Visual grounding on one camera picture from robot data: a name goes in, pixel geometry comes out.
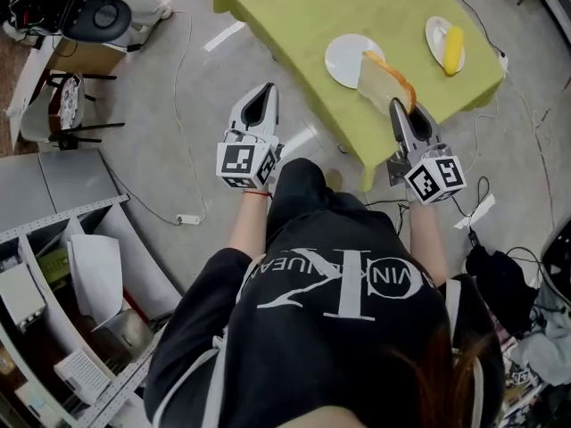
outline white plate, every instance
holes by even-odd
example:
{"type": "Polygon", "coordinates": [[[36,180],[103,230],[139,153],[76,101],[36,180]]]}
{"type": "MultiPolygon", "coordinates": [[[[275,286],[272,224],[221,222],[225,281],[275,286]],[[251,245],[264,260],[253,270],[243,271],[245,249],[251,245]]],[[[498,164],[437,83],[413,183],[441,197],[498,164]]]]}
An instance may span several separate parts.
{"type": "MultiPolygon", "coordinates": [[[[426,41],[428,42],[428,47],[430,47],[430,52],[436,59],[438,63],[444,68],[444,49],[446,47],[446,34],[448,29],[452,27],[446,19],[433,16],[428,21],[426,21],[426,41]]],[[[464,68],[464,62],[466,61],[466,51],[462,47],[462,55],[460,56],[460,63],[456,72],[464,68]]]]}
{"type": "Polygon", "coordinates": [[[359,84],[363,51],[373,51],[383,60],[385,54],[373,40],[350,33],[334,39],[325,51],[325,66],[339,84],[356,89],[359,84]]]}

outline person's left arm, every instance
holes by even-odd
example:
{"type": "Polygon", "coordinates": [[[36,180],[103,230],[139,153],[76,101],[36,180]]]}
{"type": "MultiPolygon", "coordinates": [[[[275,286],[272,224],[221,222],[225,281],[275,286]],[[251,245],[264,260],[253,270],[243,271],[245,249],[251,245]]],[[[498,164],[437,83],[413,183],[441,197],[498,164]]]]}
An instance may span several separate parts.
{"type": "Polygon", "coordinates": [[[267,208],[267,196],[244,193],[228,247],[208,260],[170,318],[147,376],[150,420],[170,388],[228,325],[246,269],[264,252],[267,208]]]}

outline concrete floor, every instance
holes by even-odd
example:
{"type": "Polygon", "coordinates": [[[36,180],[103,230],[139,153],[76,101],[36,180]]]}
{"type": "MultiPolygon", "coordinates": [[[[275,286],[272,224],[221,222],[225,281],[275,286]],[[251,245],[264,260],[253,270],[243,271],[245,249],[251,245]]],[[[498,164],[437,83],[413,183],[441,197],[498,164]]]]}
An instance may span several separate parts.
{"type": "MultiPolygon", "coordinates": [[[[517,0],[468,1],[479,12],[494,44],[508,54],[510,76],[497,93],[498,118],[478,121],[476,165],[467,175],[468,188],[457,199],[470,212],[476,202],[477,180],[487,176],[496,204],[474,225],[484,245],[504,251],[523,245],[539,252],[553,228],[549,195],[533,126],[513,83],[532,112],[536,111],[536,121],[549,111],[537,135],[557,223],[567,213],[571,195],[571,87],[563,91],[571,74],[568,47],[539,0],[526,0],[519,7],[517,0]]],[[[256,85],[277,84],[281,102],[278,134],[282,142],[290,141],[290,148],[296,148],[287,158],[309,157],[323,169],[339,169],[344,189],[364,202],[402,198],[403,189],[389,187],[384,166],[367,196],[358,192],[359,163],[337,151],[335,140],[308,110],[288,71],[272,60],[247,27],[208,53],[204,45],[235,22],[232,16],[212,13],[211,0],[174,0],[171,6],[192,16],[190,46],[178,74],[177,108],[193,153],[206,219],[200,226],[174,227],[135,200],[128,203],[128,212],[152,254],[181,290],[228,238],[240,193],[214,176],[216,144],[228,125],[232,105],[256,85]]],[[[178,213],[203,214],[173,103],[174,76],[185,51],[188,27],[186,14],[174,14],[144,50],[131,54],[119,66],[117,81],[98,82],[101,88],[96,93],[104,97],[98,100],[103,119],[127,122],[124,128],[103,134],[104,158],[134,193],[169,220],[175,220],[178,213]]],[[[474,119],[479,113],[495,114],[495,103],[443,123],[443,137],[465,168],[474,156],[474,119]]],[[[397,217],[395,204],[379,209],[397,217]]],[[[466,230],[454,227],[462,216],[452,202],[440,204],[438,210],[449,261],[459,271],[468,250],[466,230]]],[[[407,225],[405,220],[405,243],[409,240],[407,225]]]]}

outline yellow-green tablecloth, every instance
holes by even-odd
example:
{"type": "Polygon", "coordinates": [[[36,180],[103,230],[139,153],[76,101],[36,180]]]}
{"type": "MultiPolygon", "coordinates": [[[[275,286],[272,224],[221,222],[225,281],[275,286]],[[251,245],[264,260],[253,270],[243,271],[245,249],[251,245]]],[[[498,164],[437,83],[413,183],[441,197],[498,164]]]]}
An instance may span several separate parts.
{"type": "Polygon", "coordinates": [[[503,78],[492,48],[455,0],[214,0],[214,11],[230,11],[246,22],[291,69],[312,110],[363,163],[363,191],[371,188],[377,166],[394,153],[396,143],[388,118],[327,73],[324,55],[334,38],[359,33],[376,41],[439,123],[488,103],[503,78]],[[431,16],[464,30],[466,64],[453,77],[446,76],[426,43],[431,16]]]}

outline wooden floor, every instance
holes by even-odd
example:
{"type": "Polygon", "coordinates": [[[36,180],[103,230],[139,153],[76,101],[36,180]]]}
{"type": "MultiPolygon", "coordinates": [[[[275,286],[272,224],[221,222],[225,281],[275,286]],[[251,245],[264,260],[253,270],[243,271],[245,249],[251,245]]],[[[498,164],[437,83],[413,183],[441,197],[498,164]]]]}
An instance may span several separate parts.
{"type": "Polygon", "coordinates": [[[0,157],[37,151],[35,144],[18,144],[16,151],[12,150],[10,124],[5,115],[21,69],[28,58],[29,49],[4,34],[0,35],[0,59],[3,60],[0,62],[0,157]]]}

